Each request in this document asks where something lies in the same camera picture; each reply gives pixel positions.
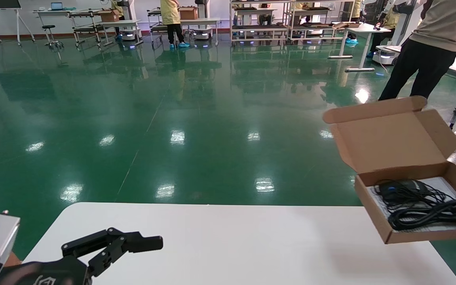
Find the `black pants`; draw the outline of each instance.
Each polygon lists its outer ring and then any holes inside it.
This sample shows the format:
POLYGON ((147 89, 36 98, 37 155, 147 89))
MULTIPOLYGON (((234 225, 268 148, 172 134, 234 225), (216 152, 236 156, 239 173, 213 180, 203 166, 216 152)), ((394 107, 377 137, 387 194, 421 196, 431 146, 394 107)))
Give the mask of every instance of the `black pants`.
POLYGON ((456 52, 440 49, 414 40, 407 40, 391 71, 391 76, 380 100, 394 99, 407 80, 418 70, 411 96, 428 98, 448 68, 454 63, 456 52))
POLYGON ((179 43, 184 42, 184 36, 182 35, 182 27, 181 24, 171 24, 171 25, 166 25, 167 31, 168 31, 168 41, 170 41, 170 45, 174 44, 175 38, 173 36, 173 33, 175 32, 177 34, 177 37, 179 38, 179 43))
POLYGON ((395 29, 389 29, 390 31, 387 32, 382 32, 382 33, 374 33, 372 34, 372 46, 370 47, 370 52, 375 52, 378 49, 376 49, 377 46, 381 45, 381 42, 385 38, 391 38, 393 37, 393 33, 395 33, 395 29))
MULTIPOLYGON (((124 20, 124 16, 119 17, 119 21, 121 20, 124 20)), ((114 29, 116 29, 116 36, 118 36, 121 33, 121 30, 119 29, 119 27, 115 27, 114 29)))

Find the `person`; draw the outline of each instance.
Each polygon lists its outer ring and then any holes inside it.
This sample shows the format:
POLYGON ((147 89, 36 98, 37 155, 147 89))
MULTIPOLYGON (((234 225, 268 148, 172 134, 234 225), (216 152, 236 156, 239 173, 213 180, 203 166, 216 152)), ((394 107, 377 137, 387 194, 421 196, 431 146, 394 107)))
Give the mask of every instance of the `person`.
POLYGON ((402 45, 380 101, 394 99, 416 72, 411 96, 428 98, 456 58, 456 0, 427 0, 425 17, 402 45))
MULTIPOLYGON (((112 10, 116 10, 119 12, 119 21, 124 20, 123 7, 117 5, 116 0, 111 0, 110 2, 112 4, 112 10)), ((119 27, 114 27, 114 29, 116 30, 116 40, 121 40, 122 39, 121 30, 119 29, 119 27)))
POLYGON ((400 14, 397 14, 393 11, 393 9, 390 9, 388 14, 386 15, 385 19, 383 20, 382 23, 380 24, 380 27, 384 29, 389 29, 390 31, 388 32, 381 32, 381 33, 374 33, 372 36, 372 45, 370 47, 370 51, 367 54, 367 57, 372 58, 374 56, 374 53, 378 50, 376 49, 377 46, 381 45, 381 42, 385 38, 391 38, 393 37, 393 34, 395 33, 395 27, 397 27, 397 23, 399 22, 399 16, 400 14))
POLYGON ((179 2, 177 0, 161 0, 161 17, 163 25, 167 26, 168 41, 170 41, 170 50, 175 49, 174 33, 179 38, 179 47, 188 48, 190 44, 184 42, 182 35, 181 18, 179 17, 179 2))

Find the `beige shirt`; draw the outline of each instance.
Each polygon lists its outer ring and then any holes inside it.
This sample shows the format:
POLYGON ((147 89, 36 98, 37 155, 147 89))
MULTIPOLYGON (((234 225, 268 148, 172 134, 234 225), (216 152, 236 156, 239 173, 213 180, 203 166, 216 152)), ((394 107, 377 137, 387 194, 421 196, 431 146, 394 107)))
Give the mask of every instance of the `beige shirt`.
POLYGON ((456 52, 456 0, 434 0, 409 39, 456 52))

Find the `laptop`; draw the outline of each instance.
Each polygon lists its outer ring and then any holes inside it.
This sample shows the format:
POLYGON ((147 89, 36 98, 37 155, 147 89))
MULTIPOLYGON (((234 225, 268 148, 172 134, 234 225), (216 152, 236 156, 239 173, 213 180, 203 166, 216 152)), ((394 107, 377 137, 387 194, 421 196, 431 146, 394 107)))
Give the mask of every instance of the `laptop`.
POLYGON ((63 3, 62 2, 52 2, 50 4, 50 11, 63 11, 63 3))

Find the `open cardboard box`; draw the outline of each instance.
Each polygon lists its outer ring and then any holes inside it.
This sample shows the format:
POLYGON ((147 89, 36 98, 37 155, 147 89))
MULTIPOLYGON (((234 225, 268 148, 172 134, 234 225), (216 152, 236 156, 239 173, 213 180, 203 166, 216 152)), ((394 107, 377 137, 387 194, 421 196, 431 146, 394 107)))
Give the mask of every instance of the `open cardboard box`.
POLYGON ((356 171, 355 190, 385 243, 456 239, 456 227, 436 231, 395 231, 369 192, 391 179, 443 177, 456 191, 456 135, 436 110, 422 110, 420 96, 328 110, 342 160, 356 171))

